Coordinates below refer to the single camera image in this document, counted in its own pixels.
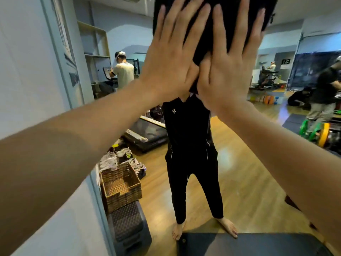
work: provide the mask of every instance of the treadmill belt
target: treadmill belt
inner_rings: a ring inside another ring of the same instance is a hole
[[[139,118],[129,129],[140,136],[147,138],[148,142],[157,141],[167,136],[167,131],[165,128],[141,118]]]
[[[332,256],[316,237],[304,233],[183,233],[178,256]]]

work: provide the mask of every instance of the treadmill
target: treadmill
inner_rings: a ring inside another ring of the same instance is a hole
[[[146,116],[140,118],[123,134],[143,153],[168,142],[166,125]]]

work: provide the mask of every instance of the r3 sign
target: r3 sign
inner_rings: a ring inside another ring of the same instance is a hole
[[[282,60],[282,64],[290,64],[290,62],[291,62],[291,59],[289,58],[289,59],[283,59]]]

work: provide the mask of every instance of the wicker basket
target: wicker basket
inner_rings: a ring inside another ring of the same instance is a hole
[[[108,213],[142,198],[141,182],[129,163],[100,172]]]

